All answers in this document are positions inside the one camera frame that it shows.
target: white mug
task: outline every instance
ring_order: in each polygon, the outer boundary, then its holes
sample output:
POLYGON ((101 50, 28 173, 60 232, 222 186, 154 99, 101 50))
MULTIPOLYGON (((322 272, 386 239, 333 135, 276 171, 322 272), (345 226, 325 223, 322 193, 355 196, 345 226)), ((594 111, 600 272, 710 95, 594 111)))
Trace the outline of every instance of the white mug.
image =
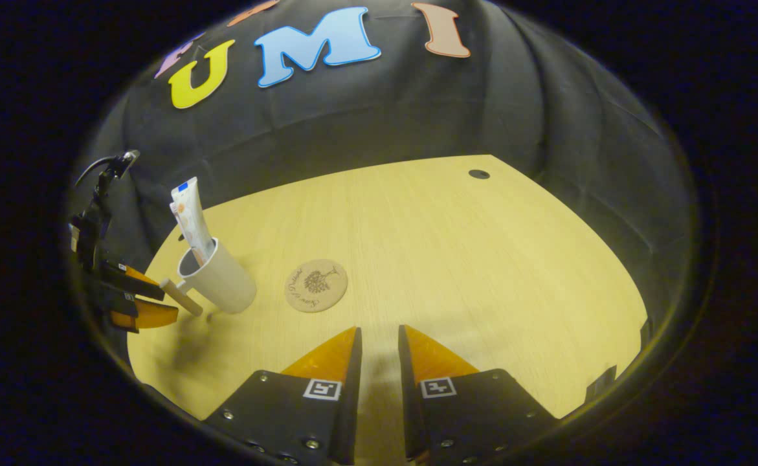
POLYGON ((201 267, 192 250, 183 254, 177 265, 177 274, 183 281, 177 284, 177 290, 186 294, 194 288, 222 312, 239 313, 254 301, 255 282, 217 238, 212 237, 212 242, 215 252, 201 267))

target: black cloth backdrop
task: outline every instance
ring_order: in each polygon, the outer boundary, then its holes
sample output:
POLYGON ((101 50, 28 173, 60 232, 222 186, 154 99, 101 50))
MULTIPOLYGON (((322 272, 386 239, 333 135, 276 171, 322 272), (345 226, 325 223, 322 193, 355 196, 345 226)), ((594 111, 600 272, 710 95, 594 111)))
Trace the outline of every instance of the black cloth backdrop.
MULTIPOLYGON (((148 63, 76 167, 141 151, 111 189, 106 247, 145 271, 175 225, 171 189, 190 177, 208 208, 331 172, 490 153, 606 241, 659 325, 687 292, 700 241, 692 180, 669 130, 612 72, 535 21, 485 1, 431 3, 458 13, 470 58, 425 50, 429 30, 409 2, 364 1, 364 29, 381 57, 343 66, 319 60, 307 72, 287 61, 295 74, 261 89, 261 50, 252 42, 283 26, 309 33, 326 13, 352 6, 281 0, 236 26, 219 21, 157 79, 163 57, 148 63), (236 43, 221 86, 192 108, 174 108, 168 77, 198 60, 192 85, 200 85, 209 72, 202 56, 228 39, 236 43)), ((83 183, 72 209, 93 185, 83 183)), ((124 353, 122 335, 111 335, 124 353)))

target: wooden table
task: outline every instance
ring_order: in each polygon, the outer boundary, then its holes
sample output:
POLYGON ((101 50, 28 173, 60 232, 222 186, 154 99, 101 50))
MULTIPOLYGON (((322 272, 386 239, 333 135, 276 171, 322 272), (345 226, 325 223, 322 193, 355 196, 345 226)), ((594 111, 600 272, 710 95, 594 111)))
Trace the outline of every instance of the wooden table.
MULTIPOLYGON (((283 371, 356 325, 357 463, 403 464, 400 324, 480 371, 505 369, 557 417, 640 350, 644 304, 618 258, 568 207, 490 155, 332 173, 211 207, 205 218, 257 283, 254 303, 223 315, 192 291, 200 318, 181 309, 175 324, 128 335, 139 380, 199 419, 252 372, 283 371), (350 282, 331 309, 301 313, 284 283, 313 259, 340 263, 350 282)), ((175 227, 149 277, 179 280, 187 244, 178 236, 175 227)))

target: letter m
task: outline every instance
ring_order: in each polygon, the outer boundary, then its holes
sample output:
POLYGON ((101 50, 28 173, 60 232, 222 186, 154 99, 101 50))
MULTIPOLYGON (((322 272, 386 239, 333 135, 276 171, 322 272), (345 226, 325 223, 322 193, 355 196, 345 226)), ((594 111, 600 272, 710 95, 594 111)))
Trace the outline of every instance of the letter m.
POLYGON ((370 45, 364 33, 361 23, 364 13, 367 13, 364 6, 341 8, 326 14, 310 35, 286 26, 260 36, 255 41, 255 45, 260 45, 263 50, 263 76, 258 85, 269 87, 293 75, 293 68, 284 65, 284 56, 302 70, 310 71, 326 43, 329 43, 329 53, 324 57, 324 63, 328 65, 378 58, 381 50, 370 45))

